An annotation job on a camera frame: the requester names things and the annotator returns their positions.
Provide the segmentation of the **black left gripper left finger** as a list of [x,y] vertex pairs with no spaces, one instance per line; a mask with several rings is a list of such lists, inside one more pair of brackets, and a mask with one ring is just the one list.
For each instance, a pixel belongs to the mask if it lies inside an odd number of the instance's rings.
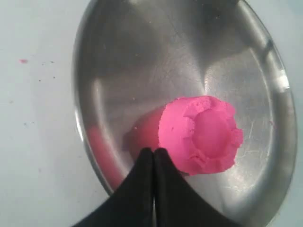
[[151,227],[153,152],[144,148],[118,189],[76,227]]

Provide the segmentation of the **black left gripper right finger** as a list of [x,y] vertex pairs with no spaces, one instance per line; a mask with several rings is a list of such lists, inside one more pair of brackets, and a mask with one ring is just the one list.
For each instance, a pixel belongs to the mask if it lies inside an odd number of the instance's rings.
[[237,226],[191,188],[164,148],[154,152],[154,179],[158,227]]

